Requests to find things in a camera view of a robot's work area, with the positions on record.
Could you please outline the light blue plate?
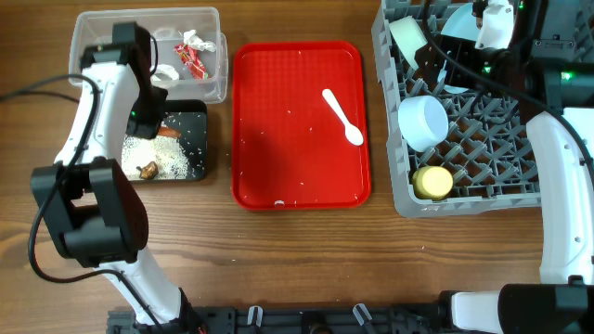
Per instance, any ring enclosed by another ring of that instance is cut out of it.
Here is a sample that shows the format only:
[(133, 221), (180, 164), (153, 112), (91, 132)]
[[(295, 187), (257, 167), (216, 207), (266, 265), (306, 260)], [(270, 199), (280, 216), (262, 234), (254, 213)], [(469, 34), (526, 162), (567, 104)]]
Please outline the light blue plate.
[[(470, 40), (476, 44), (479, 36), (479, 28), (476, 25), (476, 18), (472, 15), (472, 3), (465, 4), (458, 8), (447, 20), (442, 35), (457, 37), (465, 40)], [(438, 81), (442, 81), (446, 77), (446, 65), (440, 70)], [(445, 84), (444, 89), (447, 93), (457, 95), (465, 93), (468, 88), (457, 87)]]

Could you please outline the white tissue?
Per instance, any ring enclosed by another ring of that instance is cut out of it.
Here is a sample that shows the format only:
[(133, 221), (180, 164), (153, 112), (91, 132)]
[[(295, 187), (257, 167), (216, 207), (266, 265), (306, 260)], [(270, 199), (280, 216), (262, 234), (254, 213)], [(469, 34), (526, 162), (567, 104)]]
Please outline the white tissue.
[(190, 30), (182, 33), (183, 43), (189, 48), (197, 51), (215, 52), (217, 46), (212, 41), (204, 41), (198, 35), (196, 30)]

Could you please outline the red snack wrapper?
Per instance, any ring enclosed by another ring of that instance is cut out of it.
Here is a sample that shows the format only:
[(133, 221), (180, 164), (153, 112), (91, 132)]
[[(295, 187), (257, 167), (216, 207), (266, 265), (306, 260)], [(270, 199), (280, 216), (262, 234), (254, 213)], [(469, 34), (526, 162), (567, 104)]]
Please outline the red snack wrapper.
[(194, 79), (204, 80), (210, 77), (196, 49), (191, 48), (189, 45), (179, 44), (174, 47), (174, 51)]

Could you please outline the light blue bowl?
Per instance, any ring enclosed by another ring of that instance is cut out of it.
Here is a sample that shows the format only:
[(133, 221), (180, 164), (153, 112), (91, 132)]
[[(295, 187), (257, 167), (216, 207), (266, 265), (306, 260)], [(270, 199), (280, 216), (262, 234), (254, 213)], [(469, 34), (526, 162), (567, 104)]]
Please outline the light blue bowl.
[(401, 102), (398, 126), (408, 145), (417, 152), (424, 152), (446, 140), (449, 121), (437, 98), (414, 96)]

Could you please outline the pale green bowl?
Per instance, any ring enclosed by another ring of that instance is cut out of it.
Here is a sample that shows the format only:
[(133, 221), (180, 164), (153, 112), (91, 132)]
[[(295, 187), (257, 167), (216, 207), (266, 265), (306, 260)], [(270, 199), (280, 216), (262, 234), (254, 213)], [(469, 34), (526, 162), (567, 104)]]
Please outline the pale green bowl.
[(416, 71), (419, 68), (416, 52), (427, 45), (427, 40), (415, 19), (411, 16), (393, 21), (389, 30), (394, 41), (409, 66)]

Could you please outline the orange carrot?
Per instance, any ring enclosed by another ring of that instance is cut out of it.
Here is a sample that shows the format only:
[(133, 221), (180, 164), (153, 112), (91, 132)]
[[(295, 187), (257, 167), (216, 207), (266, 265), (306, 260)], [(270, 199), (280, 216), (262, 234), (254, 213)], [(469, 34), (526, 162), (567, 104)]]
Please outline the orange carrot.
[(181, 136), (181, 133), (174, 128), (162, 126), (159, 129), (157, 135), (164, 136), (164, 137), (170, 137), (170, 138), (179, 138)]

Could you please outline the yellow cup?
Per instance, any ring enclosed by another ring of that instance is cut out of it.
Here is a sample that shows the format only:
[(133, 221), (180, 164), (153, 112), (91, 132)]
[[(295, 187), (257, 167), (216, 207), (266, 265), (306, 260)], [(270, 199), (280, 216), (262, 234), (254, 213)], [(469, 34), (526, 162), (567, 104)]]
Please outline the yellow cup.
[(419, 199), (443, 199), (453, 185), (453, 175), (441, 166), (421, 167), (412, 175), (412, 186)]

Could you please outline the brown food scrap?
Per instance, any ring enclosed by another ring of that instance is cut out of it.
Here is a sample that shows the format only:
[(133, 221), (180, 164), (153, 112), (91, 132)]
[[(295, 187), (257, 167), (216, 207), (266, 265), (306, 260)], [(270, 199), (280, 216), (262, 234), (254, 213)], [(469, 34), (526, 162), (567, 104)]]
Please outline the brown food scrap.
[(137, 166), (136, 169), (141, 180), (152, 180), (159, 174), (159, 166), (155, 161), (149, 162), (144, 167)]

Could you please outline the white plastic spoon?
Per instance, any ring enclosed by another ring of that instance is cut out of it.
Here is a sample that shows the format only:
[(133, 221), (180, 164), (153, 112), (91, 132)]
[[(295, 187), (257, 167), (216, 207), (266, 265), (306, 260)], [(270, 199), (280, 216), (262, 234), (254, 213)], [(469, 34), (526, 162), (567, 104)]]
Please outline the white plastic spoon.
[(335, 115), (341, 121), (343, 128), (344, 128), (344, 136), (347, 141), (354, 145), (354, 146), (362, 146), (364, 144), (364, 137), (362, 132), (353, 124), (351, 124), (342, 109), (339, 101), (337, 100), (336, 96), (333, 92), (326, 88), (322, 90), (321, 95), (323, 96), (324, 100), (327, 102), (329, 107), (333, 110)]

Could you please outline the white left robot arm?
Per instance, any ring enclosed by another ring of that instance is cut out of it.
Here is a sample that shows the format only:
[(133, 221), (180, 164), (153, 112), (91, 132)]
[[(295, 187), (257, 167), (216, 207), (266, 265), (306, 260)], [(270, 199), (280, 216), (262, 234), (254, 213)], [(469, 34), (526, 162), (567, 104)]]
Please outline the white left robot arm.
[(76, 260), (86, 276), (105, 276), (134, 309), (140, 333), (199, 333), (200, 317), (150, 253), (145, 206), (120, 160), (126, 136), (155, 138), (169, 112), (204, 113), (196, 99), (170, 100), (151, 76), (151, 35), (134, 21), (116, 23), (106, 45), (88, 46), (80, 59), (82, 95), (69, 138), (54, 163), (34, 169), (39, 206), (30, 234), (34, 254), (46, 225), (61, 257)]

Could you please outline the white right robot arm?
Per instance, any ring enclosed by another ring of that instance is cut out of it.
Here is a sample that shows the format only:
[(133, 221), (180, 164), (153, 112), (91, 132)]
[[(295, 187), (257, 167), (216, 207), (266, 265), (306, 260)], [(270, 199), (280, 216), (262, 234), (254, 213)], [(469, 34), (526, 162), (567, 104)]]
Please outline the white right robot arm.
[(575, 58), (577, 1), (477, 1), (476, 46), (424, 31), (433, 79), (515, 98), (536, 158), (544, 243), (540, 280), (496, 292), (445, 292), (451, 331), (589, 333), (593, 329), (593, 67)]

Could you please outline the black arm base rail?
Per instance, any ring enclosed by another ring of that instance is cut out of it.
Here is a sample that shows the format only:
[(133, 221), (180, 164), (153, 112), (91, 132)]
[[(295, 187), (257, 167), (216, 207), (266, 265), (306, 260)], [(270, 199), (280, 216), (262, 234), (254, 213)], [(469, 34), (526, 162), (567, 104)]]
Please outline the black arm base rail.
[(196, 307), (188, 318), (160, 325), (145, 325), (132, 312), (110, 312), (109, 333), (209, 333), (209, 334), (307, 334), (307, 333), (498, 333), (492, 321), (456, 327), (443, 305), (409, 304), (371, 308), (248, 309)]

